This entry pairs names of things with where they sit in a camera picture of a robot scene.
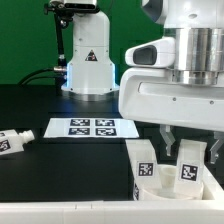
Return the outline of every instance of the black table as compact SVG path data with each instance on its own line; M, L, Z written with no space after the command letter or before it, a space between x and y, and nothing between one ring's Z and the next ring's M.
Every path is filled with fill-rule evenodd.
M0 202L132 200L133 176L125 139L44 139L50 118L121 118L118 99L82 102L56 96L54 86L0 85L0 130L32 130L36 140L24 152L0 157ZM167 157L159 126L136 122L141 139L150 139L159 163ZM204 140L208 131L175 128L181 138ZM223 158L207 164L224 184Z

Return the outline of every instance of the white paper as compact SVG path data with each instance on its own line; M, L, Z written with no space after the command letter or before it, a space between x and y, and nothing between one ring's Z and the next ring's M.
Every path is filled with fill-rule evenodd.
M138 138L135 123L125 119L52 118L44 138Z

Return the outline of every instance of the black cable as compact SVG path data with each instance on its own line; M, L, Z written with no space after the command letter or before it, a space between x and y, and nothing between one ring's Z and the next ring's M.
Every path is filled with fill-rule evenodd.
M37 70L35 72L32 72L32 73L28 74L27 76L25 76L23 79L21 79L18 82L18 85L22 85L25 81L27 81L29 78L31 78L35 75L38 75L38 74L41 74L41 73L44 73L44 72L52 72L52 71L54 71L53 68L45 68L45 69L40 69L40 70Z
M61 19L57 14L54 14L56 37L57 37L57 49L58 49L58 66L66 66L66 58L64 52L64 43L61 28Z
M113 8L113 5L114 5L114 0L111 0L111 2L110 2L110 6L109 6L109 8L108 8L108 10L107 10L107 13L108 13L108 14L111 12L111 10L112 10L112 8Z
M58 76L58 75L53 75L53 76L33 77L33 78L27 80L26 82L24 82L23 85L27 85L29 82L31 82L31 81L33 81L33 80L37 80L37 79L55 79L55 78L60 78L60 76Z

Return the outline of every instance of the green backdrop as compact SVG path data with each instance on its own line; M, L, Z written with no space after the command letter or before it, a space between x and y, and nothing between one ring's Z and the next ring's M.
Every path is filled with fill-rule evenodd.
M15 84L35 70L57 63L53 14L45 16L48 0L2 1L0 13L0 84ZM141 0L98 0L111 22L110 58L117 66L117 80L128 69L128 48L158 39L162 27L154 24L140 8ZM72 57L72 25L64 30L66 57Z

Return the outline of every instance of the warning label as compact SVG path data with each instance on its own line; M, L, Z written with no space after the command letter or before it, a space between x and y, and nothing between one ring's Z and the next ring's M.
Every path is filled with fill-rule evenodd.
M90 51L89 55L86 58L86 61L98 61L93 50Z

